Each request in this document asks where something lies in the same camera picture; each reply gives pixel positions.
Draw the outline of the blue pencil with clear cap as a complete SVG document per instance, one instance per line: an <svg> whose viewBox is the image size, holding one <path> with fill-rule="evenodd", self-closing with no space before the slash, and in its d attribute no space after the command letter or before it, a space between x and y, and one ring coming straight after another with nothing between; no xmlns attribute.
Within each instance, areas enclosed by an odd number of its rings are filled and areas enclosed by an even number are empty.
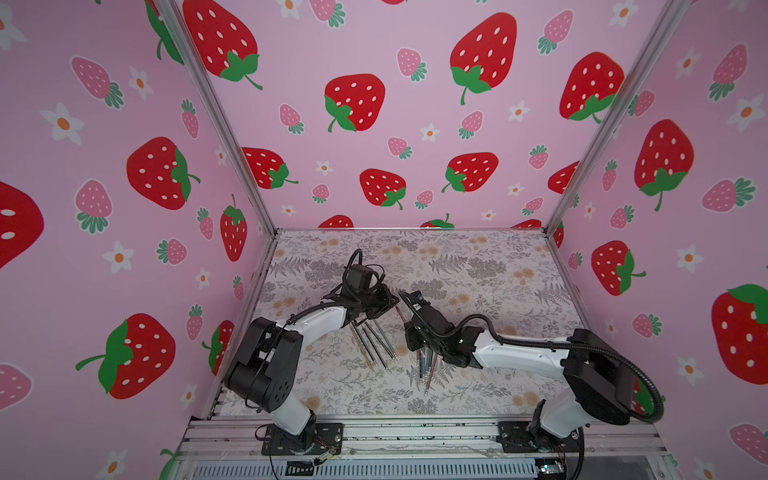
<svg viewBox="0 0 768 480"><path fill-rule="evenodd" d="M380 324L377 320L369 320L369 329L372 331L372 333L376 336L378 342L384 347L385 351L389 355L390 358L396 359L396 352L395 349L392 347L391 343L387 339L383 329L381 328Z"/></svg>

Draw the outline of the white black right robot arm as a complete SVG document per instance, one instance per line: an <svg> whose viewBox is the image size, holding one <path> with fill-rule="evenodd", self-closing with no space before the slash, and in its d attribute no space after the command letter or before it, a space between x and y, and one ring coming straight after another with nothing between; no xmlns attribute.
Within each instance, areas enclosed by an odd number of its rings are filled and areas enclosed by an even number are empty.
<svg viewBox="0 0 768 480"><path fill-rule="evenodd" d="M554 339L505 337L485 315L453 324L421 292L399 296L412 314L405 324L410 350L427 347L459 368L523 370L567 384L508 436L507 443L522 452L554 451L594 422L624 426L663 418L663 396L650 377L590 330Z"/></svg>

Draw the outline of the red striped pencil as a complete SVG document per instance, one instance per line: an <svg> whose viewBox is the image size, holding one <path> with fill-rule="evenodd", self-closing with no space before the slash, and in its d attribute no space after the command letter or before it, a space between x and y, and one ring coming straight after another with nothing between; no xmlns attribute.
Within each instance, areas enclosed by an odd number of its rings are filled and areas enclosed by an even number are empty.
<svg viewBox="0 0 768 480"><path fill-rule="evenodd" d="M395 306L395 310L396 310L398 316L400 317L400 319L402 320L403 324L405 325L407 323L407 320L406 320L405 316L403 315L402 311L400 310L400 307L399 306Z"/></svg>

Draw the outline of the yellow pencil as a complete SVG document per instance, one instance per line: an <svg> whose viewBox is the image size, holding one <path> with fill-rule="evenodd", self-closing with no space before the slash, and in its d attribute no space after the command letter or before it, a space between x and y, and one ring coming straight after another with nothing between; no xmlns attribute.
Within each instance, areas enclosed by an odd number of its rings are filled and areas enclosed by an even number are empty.
<svg viewBox="0 0 768 480"><path fill-rule="evenodd" d="M353 337L355 339L356 344L358 345L359 351L364 359L364 362L366 363L367 367L370 370L374 370L375 360L372 357L371 352L369 351L367 345L362 339L362 335L356 326L355 323L350 324L350 328L353 334Z"/></svg>

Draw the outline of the dark blue striped pencil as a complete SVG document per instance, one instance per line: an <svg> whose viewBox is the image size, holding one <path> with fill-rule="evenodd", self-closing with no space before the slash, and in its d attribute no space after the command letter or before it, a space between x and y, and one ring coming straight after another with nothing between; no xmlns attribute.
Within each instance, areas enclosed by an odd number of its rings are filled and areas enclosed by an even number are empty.
<svg viewBox="0 0 768 480"><path fill-rule="evenodd" d="M369 330L365 326L361 327L361 331L363 333L363 336L366 338L367 344L369 345L370 349L373 352L373 357L381 364L381 366L384 369L386 369L387 364L385 362L384 357L381 355L381 352L379 351L373 336L369 333Z"/></svg>

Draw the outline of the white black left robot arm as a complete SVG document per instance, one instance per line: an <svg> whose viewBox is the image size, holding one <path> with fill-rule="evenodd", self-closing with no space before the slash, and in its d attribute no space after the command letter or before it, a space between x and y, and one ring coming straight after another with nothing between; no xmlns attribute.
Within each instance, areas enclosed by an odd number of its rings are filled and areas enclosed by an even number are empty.
<svg viewBox="0 0 768 480"><path fill-rule="evenodd" d="M354 296L339 287L283 324L259 317L246 329L223 384L267 412L285 434L304 440L314 433L316 415L292 393L303 348L350 324L377 319L398 302L386 285Z"/></svg>

